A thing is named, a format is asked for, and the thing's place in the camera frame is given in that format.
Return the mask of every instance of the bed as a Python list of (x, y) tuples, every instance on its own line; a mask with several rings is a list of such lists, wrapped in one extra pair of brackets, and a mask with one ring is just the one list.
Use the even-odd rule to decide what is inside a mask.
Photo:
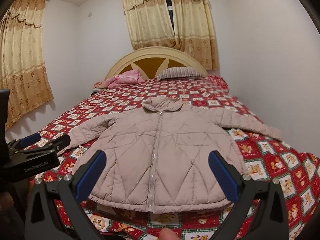
[[(174, 66), (192, 67), (204, 78), (154, 79), (161, 71)], [(68, 133), (92, 117), (141, 107), (142, 101), (148, 97), (180, 98), (186, 104), (202, 108), (224, 107), (259, 119), (236, 97), (231, 96), (225, 85), (220, 85), (196, 60), (183, 52), (163, 47), (136, 50), (119, 60), (106, 78), (132, 69), (138, 69), (148, 80), (92, 95), (44, 127), (40, 131), (41, 140), (37, 146)], [(289, 239), (316, 239), (319, 236), (317, 221), (320, 218), (320, 208), (317, 207), (320, 200), (320, 160), (313, 154), (298, 153), (285, 142), (237, 129), (227, 131), (236, 141), (253, 179), (280, 180), (288, 209)], [(59, 157), (59, 167), (39, 174), (37, 178), (47, 182), (62, 179), (71, 173), (77, 158), (85, 154), (93, 142), (65, 152)], [(62, 203), (57, 201), (56, 204), (65, 226), (72, 228)], [(257, 205), (258, 202), (252, 203), (236, 239), (246, 234)], [(207, 240), (231, 210), (231, 207), (226, 207), (222, 211), (155, 215), (114, 209), (91, 200), (83, 202), (81, 206), (102, 234), (120, 233), (134, 240), (156, 240), (163, 227), (171, 228), (182, 239)]]

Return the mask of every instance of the beige curtain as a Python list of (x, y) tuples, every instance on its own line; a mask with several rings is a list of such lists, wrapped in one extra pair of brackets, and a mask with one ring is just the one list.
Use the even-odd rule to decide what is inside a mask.
[(42, 56), (45, 0), (15, 0), (0, 22), (0, 89), (10, 89), (8, 122), (53, 99)]
[(134, 49), (175, 46), (174, 32), (165, 0), (123, 0), (123, 6)]
[(217, 41), (209, 0), (172, 0), (175, 48), (207, 70), (219, 69)]

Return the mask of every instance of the metal screw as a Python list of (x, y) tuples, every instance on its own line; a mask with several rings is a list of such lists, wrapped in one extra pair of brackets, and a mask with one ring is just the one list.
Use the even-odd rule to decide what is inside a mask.
[(70, 181), (72, 179), (72, 175), (71, 174), (67, 174), (63, 177), (64, 180), (66, 181)]
[(272, 180), (272, 183), (275, 184), (275, 185), (278, 185), (280, 183), (280, 181), (279, 181), (279, 179), (274, 178)]
[(251, 176), (249, 174), (243, 174), (242, 175), (242, 178), (245, 180), (245, 181), (249, 181), (251, 179)]
[(42, 179), (36, 179), (35, 183), (36, 183), (37, 185), (41, 184), (41, 183), (42, 183)]

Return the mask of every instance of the pillow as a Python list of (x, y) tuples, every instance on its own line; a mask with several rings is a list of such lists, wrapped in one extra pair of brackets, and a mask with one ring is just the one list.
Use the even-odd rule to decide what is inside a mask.
[(172, 67), (162, 71), (157, 79), (170, 79), (170, 78), (199, 78), (203, 75), (191, 67)]

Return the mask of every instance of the white wall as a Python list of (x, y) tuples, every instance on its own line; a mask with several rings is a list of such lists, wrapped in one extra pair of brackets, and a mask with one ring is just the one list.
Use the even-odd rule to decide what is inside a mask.
[(24, 115), (6, 131), (7, 141), (28, 136), (81, 101), (76, 64), (76, 5), (50, 0), (44, 12), (44, 62), (54, 100)]
[[(210, 0), (217, 33), (220, 67), (231, 64), (231, 36), (227, 0)], [(122, 0), (89, 0), (79, 7), (78, 59), (81, 67), (83, 98), (90, 95), (92, 85), (102, 81), (110, 68), (133, 51)]]
[(299, 151), (320, 157), (320, 35), (298, 0), (228, 0), (231, 92)]

